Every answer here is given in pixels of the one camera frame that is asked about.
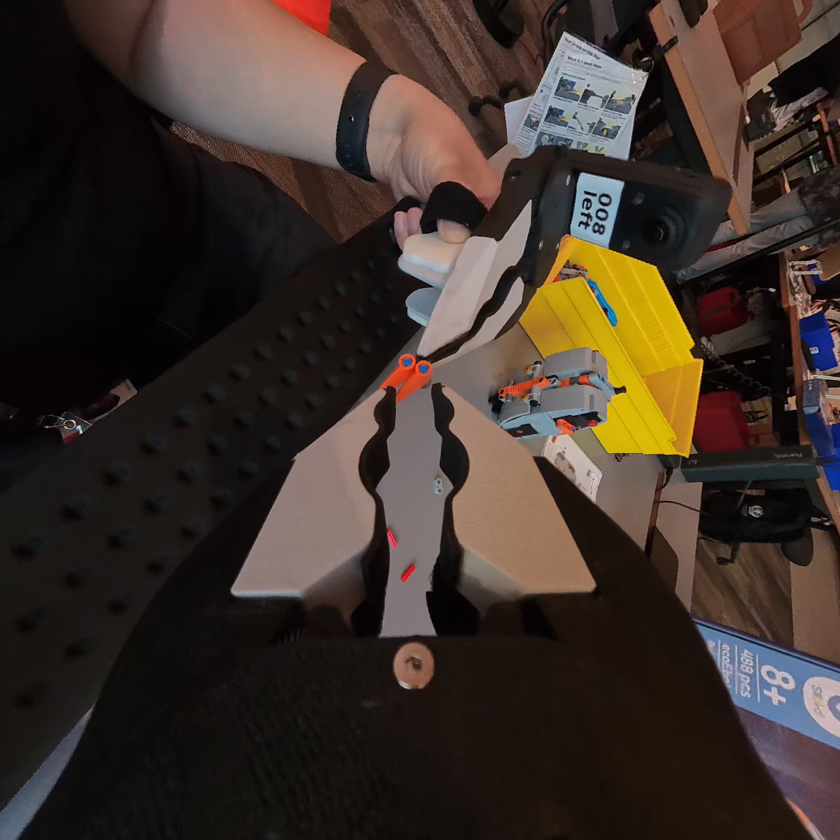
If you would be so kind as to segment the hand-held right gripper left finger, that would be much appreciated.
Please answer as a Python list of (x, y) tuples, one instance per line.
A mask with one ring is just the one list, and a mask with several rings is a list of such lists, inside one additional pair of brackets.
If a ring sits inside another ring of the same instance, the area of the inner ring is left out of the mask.
[(355, 634), (381, 634), (390, 544), (377, 490), (395, 425), (396, 389), (385, 387), (294, 459), (232, 596), (335, 607)]

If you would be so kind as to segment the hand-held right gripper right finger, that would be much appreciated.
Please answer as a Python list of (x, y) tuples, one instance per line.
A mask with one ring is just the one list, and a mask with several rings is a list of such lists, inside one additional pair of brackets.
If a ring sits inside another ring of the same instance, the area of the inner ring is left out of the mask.
[(535, 458), (450, 387), (436, 383), (430, 394), (450, 485), (427, 591), (436, 635), (477, 634), (501, 603), (593, 593)]

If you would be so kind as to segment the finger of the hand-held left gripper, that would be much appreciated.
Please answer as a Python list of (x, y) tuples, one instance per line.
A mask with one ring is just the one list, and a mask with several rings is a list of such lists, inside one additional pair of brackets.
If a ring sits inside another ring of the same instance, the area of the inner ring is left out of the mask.
[(455, 359), (453, 352), (477, 313), (493, 297), (504, 271), (521, 255), (522, 247), (509, 238), (474, 236), (466, 242), (420, 339), (420, 358), (432, 364)]
[(524, 279), (513, 280), (503, 301), (493, 302), (489, 299), (487, 303), (490, 306), (487, 311), (479, 310), (476, 319), (452, 357), (457, 359), (478, 350), (508, 332), (520, 319), (533, 293), (534, 287)]

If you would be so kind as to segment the person's left hand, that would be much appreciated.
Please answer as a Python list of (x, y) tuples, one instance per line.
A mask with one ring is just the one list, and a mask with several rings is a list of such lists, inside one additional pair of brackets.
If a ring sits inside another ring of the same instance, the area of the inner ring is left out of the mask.
[(366, 154), (371, 174), (395, 200), (426, 204), (440, 183), (461, 184), (490, 208), (501, 190), (495, 172), (458, 115), (431, 91), (392, 75), (370, 112)]

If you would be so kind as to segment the open instruction booklet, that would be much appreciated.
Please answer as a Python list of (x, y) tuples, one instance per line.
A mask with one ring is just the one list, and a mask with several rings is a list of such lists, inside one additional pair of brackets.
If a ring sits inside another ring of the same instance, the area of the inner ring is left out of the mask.
[(571, 435), (546, 437), (541, 456), (591, 501), (596, 501), (597, 491), (602, 481), (602, 471), (575, 443)]

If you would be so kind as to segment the blue toy piece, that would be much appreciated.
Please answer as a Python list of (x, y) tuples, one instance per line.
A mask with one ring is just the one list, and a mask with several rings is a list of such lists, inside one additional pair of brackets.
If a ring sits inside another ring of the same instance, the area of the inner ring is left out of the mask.
[(609, 300), (607, 300), (602, 289), (595, 280), (590, 278), (586, 279), (586, 284), (590, 289), (592, 295), (594, 296), (596, 302), (598, 303), (598, 306), (603, 311), (607, 321), (610, 323), (611, 327), (615, 328), (618, 324), (618, 317), (616, 311), (610, 304)]

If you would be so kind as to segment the light wooden table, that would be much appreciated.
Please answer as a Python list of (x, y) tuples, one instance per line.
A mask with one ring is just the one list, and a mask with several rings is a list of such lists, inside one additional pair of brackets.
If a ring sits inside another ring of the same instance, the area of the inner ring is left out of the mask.
[(658, 2), (648, 13), (659, 46), (676, 43), (665, 61), (686, 108), (710, 173), (731, 186), (728, 215), (736, 235), (749, 231), (752, 213), (753, 145), (744, 140), (748, 90), (738, 83), (713, 13), (689, 26), (677, 1)]

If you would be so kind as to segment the grey robot model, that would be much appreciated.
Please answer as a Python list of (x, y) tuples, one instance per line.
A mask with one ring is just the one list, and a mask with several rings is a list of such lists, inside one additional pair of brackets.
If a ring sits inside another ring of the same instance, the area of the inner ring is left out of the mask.
[(526, 366), (524, 374), (488, 401), (498, 426), (518, 440), (599, 427), (613, 398), (627, 392), (609, 380), (606, 358), (591, 348), (550, 354)]

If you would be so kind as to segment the red bag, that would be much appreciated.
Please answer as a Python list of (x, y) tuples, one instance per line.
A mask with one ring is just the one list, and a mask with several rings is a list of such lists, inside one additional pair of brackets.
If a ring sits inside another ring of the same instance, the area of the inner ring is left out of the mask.
[(753, 319), (748, 299), (736, 287), (708, 292), (696, 304), (700, 334), (706, 338), (740, 328)]
[(750, 446), (749, 425), (738, 392), (699, 396), (693, 441), (697, 452), (704, 454), (737, 452)]

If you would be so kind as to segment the black perforated panel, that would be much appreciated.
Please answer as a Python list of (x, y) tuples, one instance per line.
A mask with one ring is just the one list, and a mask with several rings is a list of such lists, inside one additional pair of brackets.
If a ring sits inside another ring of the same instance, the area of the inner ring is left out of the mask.
[(1, 782), (95, 702), (167, 577), (407, 345), (387, 213), (2, 493)]

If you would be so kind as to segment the white printed paper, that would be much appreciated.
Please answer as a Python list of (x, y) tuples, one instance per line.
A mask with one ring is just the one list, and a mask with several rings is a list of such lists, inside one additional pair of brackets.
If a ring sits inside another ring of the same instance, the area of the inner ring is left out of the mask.
[(563, 34), (535, 94), (504, 107), (507, 142), (527, 156), (562, 146), (627, 161), (648, 73)]

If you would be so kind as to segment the yellow storage bin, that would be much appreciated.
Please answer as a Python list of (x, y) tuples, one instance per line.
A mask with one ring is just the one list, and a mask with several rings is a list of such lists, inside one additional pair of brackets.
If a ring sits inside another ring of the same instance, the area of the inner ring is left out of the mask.
[[(587, 278), (616, 311), (615, 328)], [(695, 341), (654, 266), (567, 235), (519, 322), (541, 356), (598, 350), (609, 380), (626, 387), (593, 431), (607, 453), (690, 454), (703, 363), (693, 355)]]

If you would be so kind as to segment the brown cardboard box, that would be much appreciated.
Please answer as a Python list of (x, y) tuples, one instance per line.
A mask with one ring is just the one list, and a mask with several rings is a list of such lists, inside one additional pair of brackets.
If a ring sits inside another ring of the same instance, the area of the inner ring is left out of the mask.
[(802, 40), (813, 1), (720, 1), (713, 13), (738, 84)]

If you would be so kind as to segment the black wristband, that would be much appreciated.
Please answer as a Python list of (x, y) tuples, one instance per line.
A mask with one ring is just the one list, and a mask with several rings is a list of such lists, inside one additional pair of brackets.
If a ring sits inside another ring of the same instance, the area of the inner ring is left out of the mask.
[(393, 75), (381, 62), (366, 60), (353, 73), (341, 101), (335, 158), (339, 168), (366, 182), (375, 182), (366, 151), (371, 111), (382, 86)]

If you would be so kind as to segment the dark monitor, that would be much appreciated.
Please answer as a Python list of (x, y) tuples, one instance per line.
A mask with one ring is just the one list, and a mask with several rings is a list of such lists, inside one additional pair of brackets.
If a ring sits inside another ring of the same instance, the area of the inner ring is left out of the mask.
[(815, 480), (822, 475), (810, 446), (695, 453), (680, 460), (679, 470), (687, 482), (694, 483)]

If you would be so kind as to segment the black backpack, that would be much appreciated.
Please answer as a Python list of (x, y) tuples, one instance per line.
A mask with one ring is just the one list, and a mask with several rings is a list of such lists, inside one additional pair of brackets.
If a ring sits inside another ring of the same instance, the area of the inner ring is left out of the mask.
[(804, 568), (813, 560), (814, 531), (837, 535), (833, 520), (803, 487), (713, 490), (701, 502), (699, 537), (730, 549), (717, 558), (719, 564), (732, 564), (743, 545), (764, 544)]

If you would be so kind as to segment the orange fabric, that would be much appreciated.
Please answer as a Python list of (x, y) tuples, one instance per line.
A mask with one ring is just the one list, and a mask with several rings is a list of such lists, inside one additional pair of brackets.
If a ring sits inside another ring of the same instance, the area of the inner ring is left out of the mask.
[(322, 35), (329, 35), (332, 1), (277, 0), (275, 4), (306, 26)]

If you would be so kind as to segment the robot kit box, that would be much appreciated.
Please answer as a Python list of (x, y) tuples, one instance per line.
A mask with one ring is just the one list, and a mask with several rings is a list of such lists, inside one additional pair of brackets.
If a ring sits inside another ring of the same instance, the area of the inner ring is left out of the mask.
[(695, 619), (742, 728), (811, 838), (839, 838), (839, 667)]

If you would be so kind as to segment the person's black clothing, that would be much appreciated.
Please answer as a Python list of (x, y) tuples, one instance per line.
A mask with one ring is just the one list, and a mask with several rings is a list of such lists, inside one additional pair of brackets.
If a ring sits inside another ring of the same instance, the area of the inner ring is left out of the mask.
[(150, 384), (334, 239), (259, 171), (164, 127), (71, 33), (2, 2), (2, 489), (47, 416)]

